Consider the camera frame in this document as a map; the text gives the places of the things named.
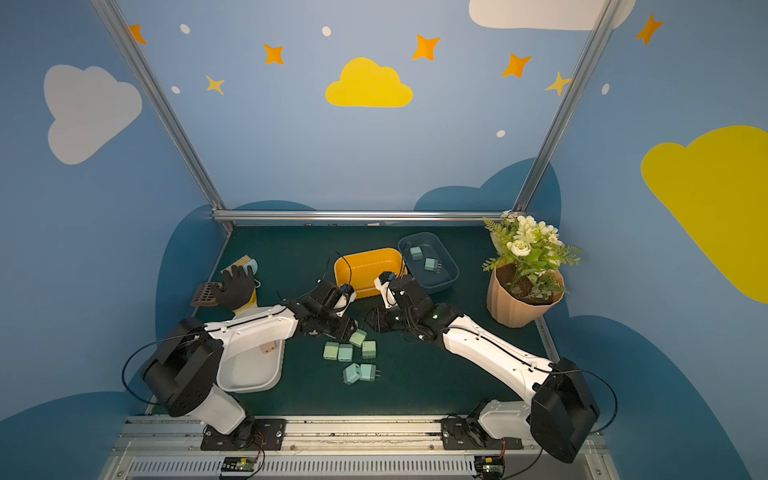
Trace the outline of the green plug cluster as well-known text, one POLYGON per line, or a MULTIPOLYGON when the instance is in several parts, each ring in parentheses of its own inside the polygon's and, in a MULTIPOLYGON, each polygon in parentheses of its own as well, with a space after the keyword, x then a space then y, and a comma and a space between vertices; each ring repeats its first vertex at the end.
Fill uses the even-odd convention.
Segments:
POLYGON ((349 343, 355 347, 361 348, 363 342, 366 340, 366 337, 367 333, 365 331, 357 329, 351 334, 349 343))

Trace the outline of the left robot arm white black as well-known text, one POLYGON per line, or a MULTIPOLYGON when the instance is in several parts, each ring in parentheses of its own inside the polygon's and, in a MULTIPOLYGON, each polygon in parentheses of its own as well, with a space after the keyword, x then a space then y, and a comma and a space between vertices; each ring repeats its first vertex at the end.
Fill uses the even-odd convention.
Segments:
POLYGON ((142 380, 170 416, 189 415, 210 433, 246 438, 251 417, 236 394, 277 384, 285 343, 297 332, 348 339, 356 323, 346 310, 355 298, 351 285, 321 280, 301 299, 249 307, 230 320, 184 319, 145 363, 142 380))

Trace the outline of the yellow storage box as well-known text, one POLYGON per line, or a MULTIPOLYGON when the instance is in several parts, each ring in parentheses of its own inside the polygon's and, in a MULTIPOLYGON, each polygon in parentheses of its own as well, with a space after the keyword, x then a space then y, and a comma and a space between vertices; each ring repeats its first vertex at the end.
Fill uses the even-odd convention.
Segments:
POLYGON ((379 296, 374 280, 385 271, 407 273, 402 254, 394 248, 381 248, 351 255, 344 255, 334 262, 333 272, 336 284, 349 284, 356 293, 356 299, 379 296))

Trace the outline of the green plug bottom right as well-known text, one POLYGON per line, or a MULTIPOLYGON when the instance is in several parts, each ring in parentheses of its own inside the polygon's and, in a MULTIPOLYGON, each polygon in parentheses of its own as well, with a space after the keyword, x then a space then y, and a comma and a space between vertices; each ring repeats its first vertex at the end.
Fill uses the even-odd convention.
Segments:
POLYGON ((366 382, 374 382, 380 376, 380 370, 375 364, 360 364, 359 372, 360 380, 366 382))

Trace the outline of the aluminium frame back bar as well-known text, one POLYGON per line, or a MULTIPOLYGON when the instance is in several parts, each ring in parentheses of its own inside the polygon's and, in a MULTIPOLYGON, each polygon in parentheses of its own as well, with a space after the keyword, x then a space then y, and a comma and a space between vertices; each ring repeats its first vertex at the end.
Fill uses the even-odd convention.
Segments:
POLYGON ((213 210, 217 221, 253 222, 481 222, 498 218, 496 211, 291 211, 291 210, 213 210))

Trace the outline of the white storage tray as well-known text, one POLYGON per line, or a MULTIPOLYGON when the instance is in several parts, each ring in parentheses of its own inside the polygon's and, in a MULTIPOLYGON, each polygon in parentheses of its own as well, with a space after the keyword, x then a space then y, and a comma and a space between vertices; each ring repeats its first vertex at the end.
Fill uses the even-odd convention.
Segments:
POLYGON ((225 348, 217 373, 217 385, 230 393, 256 393, 274 388, 281 379, 285 341, 263 354, 260 345, 235 342, 225 348))

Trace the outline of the pink plug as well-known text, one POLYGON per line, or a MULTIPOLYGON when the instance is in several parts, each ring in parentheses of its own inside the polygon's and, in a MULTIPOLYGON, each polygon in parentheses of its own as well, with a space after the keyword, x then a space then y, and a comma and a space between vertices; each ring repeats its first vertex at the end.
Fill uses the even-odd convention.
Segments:
POLYGON ((278 343, 271 341, 260 345, 259 348, 263 354, 270 354, 278 348, 278 343))

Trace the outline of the blue plug bottom left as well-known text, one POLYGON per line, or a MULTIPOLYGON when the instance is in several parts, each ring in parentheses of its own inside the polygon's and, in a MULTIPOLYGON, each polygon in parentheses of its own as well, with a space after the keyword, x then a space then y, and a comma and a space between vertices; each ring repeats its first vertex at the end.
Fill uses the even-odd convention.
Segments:
POLYGON ((361 367, 357 363, 352 363, 343 370, 343 382, 346 385, 352 385, 358 382, 361 377, 361 367))

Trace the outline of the blue plug isolated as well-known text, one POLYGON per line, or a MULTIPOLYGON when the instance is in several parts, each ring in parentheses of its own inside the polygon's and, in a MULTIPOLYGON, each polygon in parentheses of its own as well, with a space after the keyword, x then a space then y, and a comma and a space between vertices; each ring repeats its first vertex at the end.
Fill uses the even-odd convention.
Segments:
POLYGON ((429 272, 439 272, 442 269, 442 264, 436 258, 426 258, 424 261, 424 269, 429 272))

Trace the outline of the aluminium frame post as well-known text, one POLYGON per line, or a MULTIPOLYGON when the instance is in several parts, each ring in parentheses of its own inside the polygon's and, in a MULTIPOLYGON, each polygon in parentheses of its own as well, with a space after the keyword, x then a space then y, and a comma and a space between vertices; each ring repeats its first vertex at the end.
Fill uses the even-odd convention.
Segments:
POLYGON ((117 2, 93 0, 91 4, 159 116, 170 139, 211 206, 212 218, 215 218, 216 213, 223 212, 227 207, 148 60, 141 52, 139 43, 134 39, 117 2))
POLYGON ((620 0, 604 2, 597 16, 596 24, 575 66, 572 80, 558 105, 541 148, 516 197, 513 206, 514 211, 525 212, 528 210, 544 173, 576 110, 577 104, 609 41, 614 30, 614 20, 618 16, 621 6, 622 1, 620 0))

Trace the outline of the potted artificial flower plant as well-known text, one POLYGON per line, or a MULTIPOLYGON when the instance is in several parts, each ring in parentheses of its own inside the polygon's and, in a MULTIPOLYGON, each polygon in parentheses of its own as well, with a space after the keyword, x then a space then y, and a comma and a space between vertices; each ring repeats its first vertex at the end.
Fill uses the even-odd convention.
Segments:
POLYGON ((559 230, 534 217, 505 211, 486 218, 496 256, 483 263, 491 274, 487 308, 509 328, 522 328, 541 317, 566 294, 560 269, 580 262, 582 250, 566 245, 559 230))

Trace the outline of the yellow blue sponge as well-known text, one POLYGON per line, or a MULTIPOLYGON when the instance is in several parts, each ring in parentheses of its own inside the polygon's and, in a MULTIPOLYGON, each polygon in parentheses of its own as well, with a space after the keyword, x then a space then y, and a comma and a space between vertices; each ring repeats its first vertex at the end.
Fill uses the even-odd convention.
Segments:
POLYGON ((232 273, 232 270, 234 267, 242 267, 245 272, 247 272, 248 269, 251 269, 253 274, 256 274, 258 271, 257 261, 248 255, 244 255, 240 257, 238 260, 228 265, 225 269, 221 271, 221 273, 222 274, 224 274, 225 272, 232 273))

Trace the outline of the blue plug cluster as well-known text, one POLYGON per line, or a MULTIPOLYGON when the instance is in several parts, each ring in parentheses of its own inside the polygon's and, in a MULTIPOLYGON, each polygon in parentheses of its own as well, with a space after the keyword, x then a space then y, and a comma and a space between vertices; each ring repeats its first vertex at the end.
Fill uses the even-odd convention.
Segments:
POLYGON ((411 255, 411 258, 415 261, 419 261, 423 259, 423 251, 418 246, 410 248, 410 255, 411 255))
POLYGON ((337 360, 339 362, 352 362, 354 357, 354 347, 351 344, 340 344, 338 347, 337 360))

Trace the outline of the black rubber glove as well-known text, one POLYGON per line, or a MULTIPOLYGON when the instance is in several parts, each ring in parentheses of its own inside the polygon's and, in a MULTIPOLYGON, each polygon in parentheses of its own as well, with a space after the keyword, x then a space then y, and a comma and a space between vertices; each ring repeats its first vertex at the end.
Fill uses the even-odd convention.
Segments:
POLYGON ((220 286, 212 288, 220 305, 239 313, 257 304, 256 282, 251 266, 233 266, 225 271, 220 286))

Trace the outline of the blue storage box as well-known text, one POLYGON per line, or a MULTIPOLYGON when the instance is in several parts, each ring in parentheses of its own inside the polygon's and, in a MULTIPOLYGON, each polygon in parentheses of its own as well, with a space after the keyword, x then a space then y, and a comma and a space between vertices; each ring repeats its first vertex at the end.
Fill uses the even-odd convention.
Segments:
POLYGON ((418 232, 401 238, 397 245, 409 274, 428 295, 450 289, 460 270, 440 238, 418 232))

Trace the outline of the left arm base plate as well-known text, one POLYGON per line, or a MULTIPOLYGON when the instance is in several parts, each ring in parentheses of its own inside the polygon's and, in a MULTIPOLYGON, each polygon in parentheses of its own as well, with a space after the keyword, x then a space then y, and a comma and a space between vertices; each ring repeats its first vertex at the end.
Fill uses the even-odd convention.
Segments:
POLYGON ((222 434, 212 426, 203 431, 201 451, 279 451, 285 438, 287 420, 246 418, 231 433, 222 434))

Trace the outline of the aluminium frame left post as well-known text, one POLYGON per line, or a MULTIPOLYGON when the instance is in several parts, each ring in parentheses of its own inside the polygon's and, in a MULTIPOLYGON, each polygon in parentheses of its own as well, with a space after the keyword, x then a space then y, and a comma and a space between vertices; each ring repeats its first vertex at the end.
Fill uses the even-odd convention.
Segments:
POLYGON ((134 39, 117 2, 93 0, 91 4, 159 116, 170 139, 211 206, 212 218, 215 218, 216 213, 223 212, 227 207, 148 60, 141 52, 139 43, 134 39))

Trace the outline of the green plug left middle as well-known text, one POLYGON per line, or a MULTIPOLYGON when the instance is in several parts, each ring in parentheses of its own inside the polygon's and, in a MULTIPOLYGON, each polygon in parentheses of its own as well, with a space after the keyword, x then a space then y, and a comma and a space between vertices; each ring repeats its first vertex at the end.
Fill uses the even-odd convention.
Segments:
POLYGON ((323 359, 337 361, 340 344, 337 342, 326 342, 323 348, 323 359))

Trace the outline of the aluminium frame right post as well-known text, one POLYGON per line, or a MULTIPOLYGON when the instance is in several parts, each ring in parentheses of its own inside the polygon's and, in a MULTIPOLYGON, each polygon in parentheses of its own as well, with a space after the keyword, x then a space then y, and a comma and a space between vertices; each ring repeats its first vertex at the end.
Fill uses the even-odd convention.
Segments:
POLYGON ((572 80, 558 105, 541 148, 516 197, 513 206, 514 211, 525 212, 528 210, 544 173, 576 110, 577 104, 609 41, 614 30, 614 20, 618 16, 621 6, 622 1, 620 0, 604 2, 597 16, 596 24, 575 66, 572 80))

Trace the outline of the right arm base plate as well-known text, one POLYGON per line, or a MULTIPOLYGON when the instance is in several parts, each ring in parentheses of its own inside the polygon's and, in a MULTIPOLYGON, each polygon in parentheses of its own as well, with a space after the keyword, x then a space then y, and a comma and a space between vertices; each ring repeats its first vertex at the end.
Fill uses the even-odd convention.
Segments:
POLYGON ((494 439, 474 419, 449 415, 440 421, 440 439, 445 450, 523 450, 517 438, 494 439))

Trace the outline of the brown grid drain cover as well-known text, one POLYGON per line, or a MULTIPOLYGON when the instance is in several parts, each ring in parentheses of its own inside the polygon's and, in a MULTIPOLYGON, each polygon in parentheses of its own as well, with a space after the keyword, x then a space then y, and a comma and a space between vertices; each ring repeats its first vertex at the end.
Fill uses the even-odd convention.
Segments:
POLYGON ((189 303, 192 307, 215 307, 219 304, 214 289, 220 288, 220 282, 204 282, 197 286, 189 303))

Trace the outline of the green plug right middle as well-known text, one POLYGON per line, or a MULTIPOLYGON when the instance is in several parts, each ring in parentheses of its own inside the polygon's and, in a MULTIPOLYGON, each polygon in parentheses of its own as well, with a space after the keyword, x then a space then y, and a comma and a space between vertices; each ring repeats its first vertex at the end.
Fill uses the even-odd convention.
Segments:
POLYGON ((377 356, 377 344, 374 340, 366 340, 361 344, 362 358, 365 360, 375 359, 377 356))

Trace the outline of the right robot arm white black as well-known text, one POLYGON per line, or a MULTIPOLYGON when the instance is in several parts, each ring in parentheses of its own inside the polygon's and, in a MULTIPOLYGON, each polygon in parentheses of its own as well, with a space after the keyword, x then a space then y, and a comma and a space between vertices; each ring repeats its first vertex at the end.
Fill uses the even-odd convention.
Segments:
POLYGON ((434 302, 410 274, 385 271, 374 286, 387 319, 474 363, 520 398, 490 400, 471 415, 487 436, 530 439, 556 460, 575 460, 600 417, 582 369, 566 358, 553 363, 506 342, 460 309, 434 302))

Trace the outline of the aluminium frame rail front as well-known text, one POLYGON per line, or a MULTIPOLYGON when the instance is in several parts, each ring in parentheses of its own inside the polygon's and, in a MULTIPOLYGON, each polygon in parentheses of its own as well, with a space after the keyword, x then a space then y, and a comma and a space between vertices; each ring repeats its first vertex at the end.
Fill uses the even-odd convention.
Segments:
POLYGON ((190 417, 126 421, 103 479, 616 479, 607 445, 592 435, 571 463, 529 439, 463 437, 439 415, 287 416, 259 422, 266 433, 240 451, 205 451, 206 426, 190 417))

